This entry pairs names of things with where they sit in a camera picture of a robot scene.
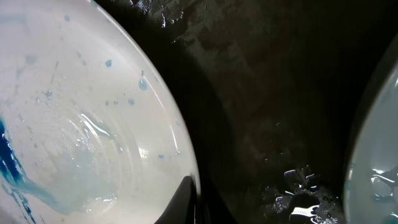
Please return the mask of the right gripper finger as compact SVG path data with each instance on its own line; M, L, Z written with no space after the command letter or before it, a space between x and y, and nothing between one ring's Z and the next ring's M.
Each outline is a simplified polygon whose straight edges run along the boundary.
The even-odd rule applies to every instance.
M185 176L155 224L194 224L197 191L191 176Z

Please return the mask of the white plate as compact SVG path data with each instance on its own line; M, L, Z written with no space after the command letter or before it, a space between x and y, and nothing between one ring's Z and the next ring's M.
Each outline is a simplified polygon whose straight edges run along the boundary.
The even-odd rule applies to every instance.
M343 191L347 223L397 223L397 39L363 93Z
M192 142L167 85L95 1L1 2L1 222L155 223Z

